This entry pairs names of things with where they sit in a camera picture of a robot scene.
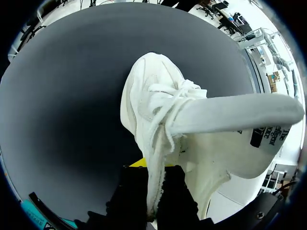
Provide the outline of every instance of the gray backdrop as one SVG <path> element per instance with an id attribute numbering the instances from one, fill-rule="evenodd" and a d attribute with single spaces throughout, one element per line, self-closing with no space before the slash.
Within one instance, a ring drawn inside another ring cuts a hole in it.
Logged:
<path id="1" fill-rule="evenodd" d="M 1 151 L 22 199 L 36 192 L 67 219 L 105 213 L 119 168 L 142 157 L 119 108 L 130 68 L 150 51 L 209 97 L 253 93 L 236 43 L 186 12 L 119 3 L 60 19 L 26 44 L 1 81 Z"/>

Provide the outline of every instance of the white shoelace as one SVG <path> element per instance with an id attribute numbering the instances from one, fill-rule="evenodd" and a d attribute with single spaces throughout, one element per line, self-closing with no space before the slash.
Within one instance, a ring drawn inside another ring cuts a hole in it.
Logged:
<path id="1" fill-rule="evenodd" d="M 170 128 L 174 119 L 181 109 L 181 107 L 189 100 L 193 100 L 190 90 L 201 90 L 200 86 L 194 84 L 190 80 L 183 80 L 179 83 L 178 89 L 168 87 L 162 84 L 153 84 L 149 87 L 150 92 L 164 92 L 172 95 L 169 100 L 161 107 L 160 111 L 152 120 L 151 127 L 148 131 L 148 150 L 150 160 L 148 164 L 148 194 L 147 194 L 147 214 L 153 217 L 158 209 L 158 203 L 162 195 L 162 185 L 165 175 L 165 157 L 175 150 L 174 137 L 170 132 Z M 170 150 L 165 151 L 163 144 L 165 144 L 165 136 L 171 146 Z"/>

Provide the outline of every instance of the black object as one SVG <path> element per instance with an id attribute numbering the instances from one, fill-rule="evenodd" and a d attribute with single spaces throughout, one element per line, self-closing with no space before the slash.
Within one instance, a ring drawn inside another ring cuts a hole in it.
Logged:
<path id="1" fill-rule="evenodd" d="M 211 19 L 213 20 L 214 18 L 213 18 L 213 15 L 211 14 L 211 11 L 207 8 L 207 7 L 205 7 L 205 6 L 203 6 L 203 7 L 199 7 L 199 8 L 197 8 L 197 10 L 202 10 L 202 11 L 205 11 L 206 12 L 206 17 L 208 17 L 208 15 L 210 15 L 211 16 Z"/>
<path id="2" fill-rule="evenodd" d="M 189 193 L 184 178 L 181 167 L 165 168 L 164 192 L 156 214 L 160 230 L 199 229 L 197 203 Z M 76 225 L 80 230 L 96 230 L 98 226 L 106 230 L 121 230 L 127 226 L 144 230 L 147 222 L 153 221 L 146 216 L 147 182 L 147 168 L 123 168 L 119 186 L 107 203 L 106 216 L 89 212 L 89 220 L 86 223 L 76 220 Z"/>
<path id="3" fill-rule="evenodd" d="M 199 3 L 198 0 L 164 0 L 161 5 L 173 7 L 178 3 L 176 9 L 189 12 L 196 4 Z"/>
<path id="4" fill-rule="evenodd" d="M 223 1 L 223 3 L 224 3 L 226 6 L 229 6 L 229 2 Z"/>
<path id="5" fill-rule="evenodd" d="M 218 29 L 221 29 L 225 26 L 226 29 L 229 30 L 230 35 L 233 35 L 235 32 L 244 35 L 240 27 L 237 24 L 235 24 L 235 22 L 229 20 L 228 17 L 225 14 L 223 14 L 223 12 L 220 11 L 220 9 L 216 9 L 216 11 L 218 11 L 219 14 L 222 16 L 222 18 L 220 19 L 221 25 L 217 27 Z"/>
<path id="6" fill-rule="evenodd" d="M 46 26 L 45 25 L 40 25 L 39 27 L 37 27 L 36 29 L 35 29 L 35 25 L 31 25 L 25 32 L 24 32 L 24 34 L 23 34 L 23 36 L 20 38 L 20 40 L 21 41 L 25 41 L 26 39 L 27 39 L 27 37 L 29 36 L 29 39 L 28 39 L 28 41 L 31 39 L 31 38 L 33 38 L 34 37 L 34 35 L 35 35 L 35 33 L 37 32 L 37 31 L 39 31 L 40 29 L 42 29 L 42 28 L 45 28 Z"/>
<path id="7" fill-rule="evenodd" d="M 245 38 L 246 38 L 246 40 L 251 40 L 251 39 L 253 39 L 253 38 L 255 38 L 256 37 L 256 35 L 255 34 L 250 34 L 250 35 L 247 35 Z"/>
<path id="8" fill-rule="evenodd" d="M 280 187 L 279 189 L 277 189 L 275 192 L 273 192 L 272 194 L 275 196 L 275 195 L 277 195 L 280 191 L 283 191 L 286 187 L 289 187 L 289 186 L 292 186 L 292 185 L 294 185 L 294 184 L 296 184 L 297 183 L 297 181 L 292 181 L 292 182 L 290 182 L 290 183 L 287 183 L 287 184 L 285 184 L 285 185 L 283 185 L 282 187 Z"/>
<path id="9" fill-rule="evenodd" d="M 239 29 L 242 31 L 242 33 L 244 35 L 246 35 L 246 34 L 248 34 L 249 32 L 252 31 L 252 28 L 250 27 L 250 25 L 248 23 L 244 24 L 244 25 L 240 25 Z"/>
<path id="10" fill-rule="evenodd" d="M 214 14 L 218 14 L 218 13 L 219 13 L 216 9 L 222 10 L 222 9 L 227 8 L 227 7 L 228 7 L 228 5 L 226 5 L 226 4 L 223 3 L 223 2 L 219 2 L 219 3 L 214 4 L 214 5 L 211 6 L 212 12 L 213 12 Z"/>
<path id="11" fill-rule="evenodd" d="M 62 6 L 65 6 L 65 3 L 66 2 L 68 2 L 68 0 L 63 0 L 63 2 L 61 2 L 60 4 L 62 4 L 63 3 L 63 5 Z"/>
<path id="12" fill-rule="evenodd" d="M 240 16 L 241 14 L 236 12 L 233 16 L 233 19 L 234 19 L 234 22 L 236 22 L 238 20 L 238 17 Z"/>
<path id="13" fill-rule="evenodd" d="M 134 230 L 146 229 L 147 222 L 153 221 L 146 216 L 147 181 L 147 168 L 124 167 L 119 185 L 106 204 L 107 214 L 89 211 L 87 222 L 75 220 L 78 230 L 122 230 L 127 226 L 133 226 Z M 163 191 L 156 213 L 160 230 L 225 230 L 229 226 L 236 226 L 238 230 L 260 230 L 272 221 L 284 204 L 282 196 L 262 193 L 239 212 L 213 224 L 210 218 L 199 221 L 197 203 L 187 189 L 180 166 L 165 168 Z M 73 229 L 52 213 L 34 193 L 30 194 L 30 198 L 56 229 Z"/>

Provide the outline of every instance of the black cable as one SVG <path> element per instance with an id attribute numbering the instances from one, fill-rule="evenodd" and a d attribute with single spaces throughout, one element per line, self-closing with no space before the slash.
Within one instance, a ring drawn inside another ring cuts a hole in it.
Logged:
<path id="1" fill-rule="evenodd" d="M 286 187 L 292 186 L 294 184 L 296 184 L 297 181 L 292 181 L 290 183 L 287 183 L 285 185 L 283 185 L 282 187 L 280 187 L 279 189 L 277 189 L 275 192 L 273 192 L 272 194 L 275 196 L 276 194 L 278 194 L 280 191 L 284 190 Z"/>
<path id="2" fill-rule="evenodd" d="M 82 10 L 83 0 L 80 0 L 80 10 Z"/>
<path id="3" fill-rule="evenodd" d="M 274 171 L 275 171 L 275 169 L 276 169 L 276 166 L 277 166 L 277 164 L 275 164 L 273 171 L 272 171 L 269 175 L 267 175 L 266 177 L 269 178 L 271 175 L 273 175 L 273 173 L 274 173 Z"/>

